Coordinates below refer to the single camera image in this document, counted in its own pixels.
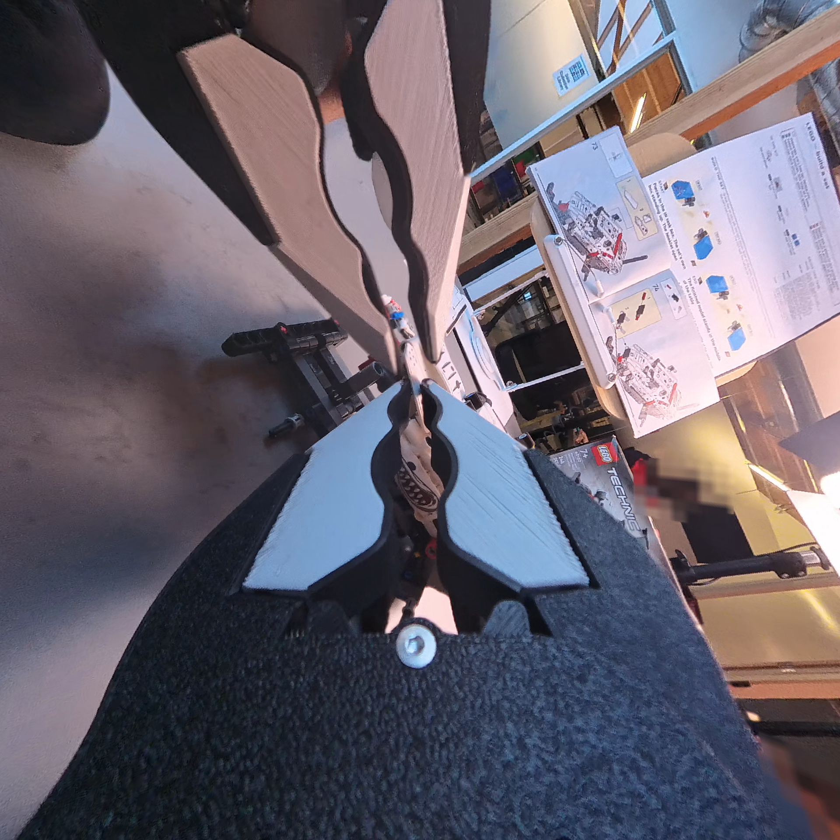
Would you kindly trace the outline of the silver ventilation duct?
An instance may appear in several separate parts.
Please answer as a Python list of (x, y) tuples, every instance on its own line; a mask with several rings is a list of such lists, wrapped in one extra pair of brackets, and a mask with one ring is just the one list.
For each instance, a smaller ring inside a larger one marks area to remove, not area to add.
[[(838, 5), (838, 1), (757, 2), (740, 32), (738, 62), (756, 55), (782, 36)], [(809, 79), (828, 129), (838, 140), (839, 59), (815, 70)]]

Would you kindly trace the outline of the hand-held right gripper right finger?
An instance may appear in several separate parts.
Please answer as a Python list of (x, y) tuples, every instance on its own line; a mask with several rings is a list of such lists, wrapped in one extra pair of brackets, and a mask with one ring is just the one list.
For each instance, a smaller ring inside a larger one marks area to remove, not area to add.
[(437, 509), (437, 574), (458, 632), (481, 632), (501, 602), (591, 585), (524, 448), (431, 380), (421, 385)]

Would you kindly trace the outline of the white lego monster truck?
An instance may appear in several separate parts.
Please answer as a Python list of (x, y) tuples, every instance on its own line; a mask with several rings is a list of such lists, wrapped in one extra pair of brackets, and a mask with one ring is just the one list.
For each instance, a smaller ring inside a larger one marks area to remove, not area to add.
[[(224, 342), (227, 356), (262, 354), (269, 361), (289, 363), (298, 373), (304, 391), (311, 395), (305, 411), (270, 429), (270, 438), (306, 426), (316, 430), (320, 440), (400, 383), (394, 382), (388, 370), (377, 362), (345, 376), (332, 351), (347, 338), (347, 332), (328, 319), (280, 322), (267, 329), (234, 333)], [(405, 534), (412, 542), (416, 531), (420, 531), (420, 536), (434, 536), (443, 487), (431, 465), (430, 438), (415, 416), (402, 427), (400, 445), (402, 465), (392, 483), (394, 517), (399, 540)]]

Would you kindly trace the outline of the white wall notice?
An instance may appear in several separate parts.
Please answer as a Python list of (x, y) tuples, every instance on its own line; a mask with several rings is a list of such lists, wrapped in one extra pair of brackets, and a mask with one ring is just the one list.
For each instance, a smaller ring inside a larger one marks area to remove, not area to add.
[(560, 98), (568, 95), (592, 78), (592, 68), (586, 55), (580, 54), (552, 74), (555, 90)]

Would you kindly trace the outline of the black metal tube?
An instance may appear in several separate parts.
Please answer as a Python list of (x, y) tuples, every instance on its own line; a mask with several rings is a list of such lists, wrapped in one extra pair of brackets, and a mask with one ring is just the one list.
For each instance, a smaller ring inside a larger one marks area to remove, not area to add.
[(677, 582), (684, 586), (706, 585), (725, 578), (763, 573), (773, 573), (780, 580), (788, 581), (806, 577), (808, 571), (813, 568), (833, 570), (829, 559), (816, 544), (806, 544), (802, 550), (788, 549), (754, 555), (747, 559), (711, 563), (690, 563), (678, 550), (668, 562)]

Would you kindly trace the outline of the person's left hand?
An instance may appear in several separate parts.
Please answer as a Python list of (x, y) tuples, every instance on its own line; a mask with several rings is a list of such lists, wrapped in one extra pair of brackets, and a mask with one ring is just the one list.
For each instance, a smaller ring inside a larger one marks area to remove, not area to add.
[(365, 25), (385, 1), (253, 1), (243, 37), (296, 67), (314, 92), (322, 121), (345, 118), (340, 82)]

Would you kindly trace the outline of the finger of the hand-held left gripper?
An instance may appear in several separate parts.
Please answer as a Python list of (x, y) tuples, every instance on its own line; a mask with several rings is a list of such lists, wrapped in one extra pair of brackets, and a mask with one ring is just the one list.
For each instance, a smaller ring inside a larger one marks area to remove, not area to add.
[(304, 77), (237, 35), (177, 59), (273, 237), (279, 262), (374, 361), (400, 366), (370, 261), (337, 215)]
[(372, 2), (340, 76), (351, 137), (377, 155), (390, 187), (390, 229), (407, 267), (423, 351), (437, 362), (455, 285), (469, 180), (448, 51), (445, 5)]

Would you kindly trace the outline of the printed instruction sheet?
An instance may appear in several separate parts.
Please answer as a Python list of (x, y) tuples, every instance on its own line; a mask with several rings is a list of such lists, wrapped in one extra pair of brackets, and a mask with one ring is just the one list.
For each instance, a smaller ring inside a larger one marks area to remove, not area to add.
[(811, 113), (644, 179), (714, 377), (839, 311), (839, 204)]

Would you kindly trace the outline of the dark cardboard lego box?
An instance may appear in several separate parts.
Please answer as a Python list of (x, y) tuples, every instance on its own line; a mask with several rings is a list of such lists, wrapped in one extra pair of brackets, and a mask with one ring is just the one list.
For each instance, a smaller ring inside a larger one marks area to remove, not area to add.
[(562, 450), (549, 460), (627, 532), (649, 546), (648, 516), (636, 501), (633, 474), (615, 435)]

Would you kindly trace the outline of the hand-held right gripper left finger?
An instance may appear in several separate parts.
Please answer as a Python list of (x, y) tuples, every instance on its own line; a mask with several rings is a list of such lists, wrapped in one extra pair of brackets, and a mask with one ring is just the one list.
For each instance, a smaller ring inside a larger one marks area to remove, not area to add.
[(243, 579), (246, 593), (334, 602), (348, 618), (400, 573), (392, 483), (407, 384), (397, 383), (310, 447)]

